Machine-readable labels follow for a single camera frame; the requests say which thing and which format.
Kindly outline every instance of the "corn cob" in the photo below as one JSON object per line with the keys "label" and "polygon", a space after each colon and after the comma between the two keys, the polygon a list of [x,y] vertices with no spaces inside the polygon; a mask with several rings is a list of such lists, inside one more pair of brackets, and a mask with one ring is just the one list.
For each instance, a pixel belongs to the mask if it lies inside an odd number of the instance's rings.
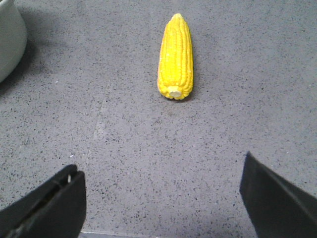
{"label": "corn cob", "polygon": [[159,92],[167,98],[184,99],[193,89],[193,73],[189,27],[177,13],[164,31],[158,64]]}

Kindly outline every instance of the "yellow corn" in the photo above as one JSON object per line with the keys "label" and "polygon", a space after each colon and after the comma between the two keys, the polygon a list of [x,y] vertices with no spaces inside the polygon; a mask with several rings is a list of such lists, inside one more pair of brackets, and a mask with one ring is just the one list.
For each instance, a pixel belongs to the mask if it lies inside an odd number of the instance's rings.
{"label": "yellow corn", "polygon": [[158,89],[167,97],[183,99],[193,89],[193,52],[189,27],[181,14],[167,24],[159,55]]}

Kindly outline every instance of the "white container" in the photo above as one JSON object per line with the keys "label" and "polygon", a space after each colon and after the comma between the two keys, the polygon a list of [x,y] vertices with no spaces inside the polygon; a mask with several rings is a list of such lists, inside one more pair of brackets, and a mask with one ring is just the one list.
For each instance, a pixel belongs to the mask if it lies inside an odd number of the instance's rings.
{"label": "white container", "polygon": [[25,46],[26,27],[14,0],[0,0],[0,82],[17,66]]}

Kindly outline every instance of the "white bowl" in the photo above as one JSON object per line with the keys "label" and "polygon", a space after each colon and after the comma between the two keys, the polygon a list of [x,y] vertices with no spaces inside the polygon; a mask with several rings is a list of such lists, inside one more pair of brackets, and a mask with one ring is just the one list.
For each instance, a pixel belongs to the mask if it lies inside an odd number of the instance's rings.
{"label": "white bowl", "polygon": [[0,0],[0,82],[17,66],[25,46],[26,27],[14,0]]}

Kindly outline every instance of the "toy corn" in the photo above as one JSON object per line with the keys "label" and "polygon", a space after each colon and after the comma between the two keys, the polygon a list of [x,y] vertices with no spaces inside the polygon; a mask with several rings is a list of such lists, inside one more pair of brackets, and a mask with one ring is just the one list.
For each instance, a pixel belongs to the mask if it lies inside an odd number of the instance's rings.
{"label": "toy corn", "polygon": [[158,89],[167,97],[184,99],[193,89],[193,52],[189,27],[181,14],[167,24],[159,55]]}

